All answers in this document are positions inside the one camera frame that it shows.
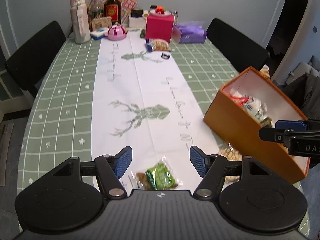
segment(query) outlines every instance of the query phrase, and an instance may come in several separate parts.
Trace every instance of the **plastic bottle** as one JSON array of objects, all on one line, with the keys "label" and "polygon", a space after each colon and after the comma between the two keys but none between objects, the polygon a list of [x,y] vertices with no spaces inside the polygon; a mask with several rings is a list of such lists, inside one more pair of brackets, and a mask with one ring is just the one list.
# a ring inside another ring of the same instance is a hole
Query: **plastic bottle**
[{"label": "plastic bottle", "polygon": [[92,19],[102,18],[103,17],[103,5],[100,0],[93,0],[92,6],[90,9],[90,15]]}]

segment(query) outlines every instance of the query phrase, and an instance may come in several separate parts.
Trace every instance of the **gray cushion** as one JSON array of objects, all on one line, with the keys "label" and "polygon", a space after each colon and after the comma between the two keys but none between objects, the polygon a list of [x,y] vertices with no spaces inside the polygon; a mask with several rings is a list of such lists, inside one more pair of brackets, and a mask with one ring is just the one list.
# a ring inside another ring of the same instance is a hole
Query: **gray cushion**
[{"label": "gray cushion", "polygon": [[312,64],[312,67],[317,70],[317,71],[320,71],[320,61],[317,57],[315,56],[312,56],[311,58],[311,64]]},{"label": "gray cushion", "polygon": [[306,82],[305,101],[301,107],[307,117],[320,118],[320,77],[309,75]]},{"label": "gray cushion", "polygon": [[288,79],[285,81],[287,85],[289,85],[291,82],[296,80],[298,77],[301,77],[304,73],[307,74],[307,77],[310,74],[310,71],[312,69],[312,66],[301,62],[295,69],[294,71],[290,72],[290,76]]}]

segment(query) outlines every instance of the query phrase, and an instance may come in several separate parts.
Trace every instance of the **board game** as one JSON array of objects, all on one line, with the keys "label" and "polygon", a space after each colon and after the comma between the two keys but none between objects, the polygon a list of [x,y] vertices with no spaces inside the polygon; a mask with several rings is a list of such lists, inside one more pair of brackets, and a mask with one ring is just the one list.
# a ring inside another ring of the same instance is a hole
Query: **board game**
[{"label": "board game", "polygon": [[[123,23],[131,13],[131,10],[137,5],[138,0],[119,0],[121,2],[121,23]],[[91,8],[92,0],[89,1],[88,7]]]}]

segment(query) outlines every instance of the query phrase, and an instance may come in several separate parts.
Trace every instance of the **tall cylindrical container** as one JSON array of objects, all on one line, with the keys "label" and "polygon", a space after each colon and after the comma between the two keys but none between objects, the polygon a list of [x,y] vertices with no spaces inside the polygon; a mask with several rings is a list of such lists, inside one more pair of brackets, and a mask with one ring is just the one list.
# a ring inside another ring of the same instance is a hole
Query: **tall cylindrical container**
[{"label": "tall cylindrical container", "polygon": [[90,40],[90,29],[88,23],[87,5],[84,0],[70,0],[70,15],[75,35],[75,42],[78,44]]}]

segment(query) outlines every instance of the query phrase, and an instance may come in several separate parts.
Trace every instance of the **green checkered tablecloth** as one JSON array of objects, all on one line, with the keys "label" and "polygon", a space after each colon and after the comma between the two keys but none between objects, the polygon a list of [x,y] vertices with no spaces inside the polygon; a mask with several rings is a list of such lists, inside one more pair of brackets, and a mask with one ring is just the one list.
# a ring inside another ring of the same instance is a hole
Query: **green checkered tablecloth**
[{"label": "green checkered tablecloth", "polygon": [[[219,88],[238,75],[210,42],[170,43],[171,54],[205,113]],[[67,39],[49,68],[34,101],[22,142],[19,193],[71,156],[91,161],[91,115],[100,40],[78,45]],[[217,143],[222,145],[217,135]],[[83,180],[93,185],[92,177]],[[308,234],[308,216],[301,224]]]}]

